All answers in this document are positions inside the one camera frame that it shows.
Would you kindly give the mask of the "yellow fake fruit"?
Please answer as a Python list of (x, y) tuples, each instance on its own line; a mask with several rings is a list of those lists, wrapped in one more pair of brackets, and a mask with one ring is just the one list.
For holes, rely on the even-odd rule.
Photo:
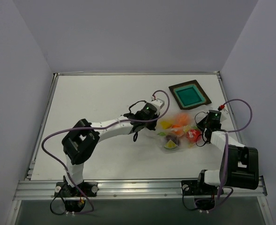
[(164, 120), (160, 122), (160, 126), (162, 129), (169, 129), (172, 127), (172, 123)]

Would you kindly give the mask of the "red fake fruit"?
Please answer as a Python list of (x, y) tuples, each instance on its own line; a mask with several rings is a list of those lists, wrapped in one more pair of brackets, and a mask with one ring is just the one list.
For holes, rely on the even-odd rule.
[(199, 140), (200, 136), (201, 136), (201, 131), (198, 129), (190, 129), (186, 133), (187, 140), (190, 143), (196, 143)]

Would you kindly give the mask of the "clear plastic bag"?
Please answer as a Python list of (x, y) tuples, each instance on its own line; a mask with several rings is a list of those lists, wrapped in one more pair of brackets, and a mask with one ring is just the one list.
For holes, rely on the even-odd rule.
[(158, 120), (155, 138), (162, 151), (172, 152), (202, 144), (201, 134), (191, 114), (178, 112)]

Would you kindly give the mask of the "orange fake fruit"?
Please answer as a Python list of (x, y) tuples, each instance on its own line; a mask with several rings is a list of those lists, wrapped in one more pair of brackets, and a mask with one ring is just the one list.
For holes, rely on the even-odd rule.
[(171, 131), (177, 135), (178, 137), (181, 137), (185, 134), (183, 127), (181, 125), (173, 125), (171, 127)]
[(181, 126), (186, 126), (190, 124), (190, 115), (188, 113), (178, 113), (176, 115), (176, 122), (180, 124)]

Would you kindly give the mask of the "dark purple fake fruit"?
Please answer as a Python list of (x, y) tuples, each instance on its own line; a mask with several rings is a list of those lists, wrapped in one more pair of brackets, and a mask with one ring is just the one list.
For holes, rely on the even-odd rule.
[(180, 145), (180, 139), (177, 135), (174, 135), (174, 134), (168, 134), (166, 137), (165, 137), (166, 141), (173, 141), (176, 145)]

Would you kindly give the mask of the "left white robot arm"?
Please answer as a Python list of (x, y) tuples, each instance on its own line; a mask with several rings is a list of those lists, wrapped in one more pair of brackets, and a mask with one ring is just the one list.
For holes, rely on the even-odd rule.
[(139, 120), (153, 120), (159, 117), (160, 110), (164, 106), (164, 101), (157, 99), (145, 103), (144, 107), (135, 114), (129, 112), (115, 120), (100, 123), (89, 123), (86, 119), (79, 120), (75, 128), (82, 127), (106, 127), (101, 130), (76, 130), (70, 131), (62, 140), (63, 151), (67, 159), (68, 173), (66, 179), (66, 192), (71, 196), (78, 196), (82, 192), (84, 163), (91, 157), (96, 145), (108, 138), (118, 135), (134, 134), (136, 141), (138, 132), (144, 128), (155, 130), (156, 121), (142, 123)]

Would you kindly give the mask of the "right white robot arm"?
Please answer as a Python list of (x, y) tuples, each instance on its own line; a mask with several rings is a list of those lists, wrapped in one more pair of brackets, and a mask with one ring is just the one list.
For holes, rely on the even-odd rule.
[(239, 143), (222, 130), (221, 115), (220, 111), (210, 110), (197, 123), (205, 143), (212, 144), (223, 155), (220, 169), (200, 172), (196, 188), (203, 194), (224, 186), (255, 190), (259, 185), (258, 150)]

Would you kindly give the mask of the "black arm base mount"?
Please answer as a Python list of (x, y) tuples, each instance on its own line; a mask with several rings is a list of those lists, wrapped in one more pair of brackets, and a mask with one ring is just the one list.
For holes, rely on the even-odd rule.
[[(84, 181), (78, 185), (78, 188), (87, 197), (96, 197), (98, 192), (98, 183), (95, 181)], [(54, 196), (60, 194), (61, 197), (84, 197), (84, 195), (76, 188), (70, 186), (66, 181), (56, 183)]]

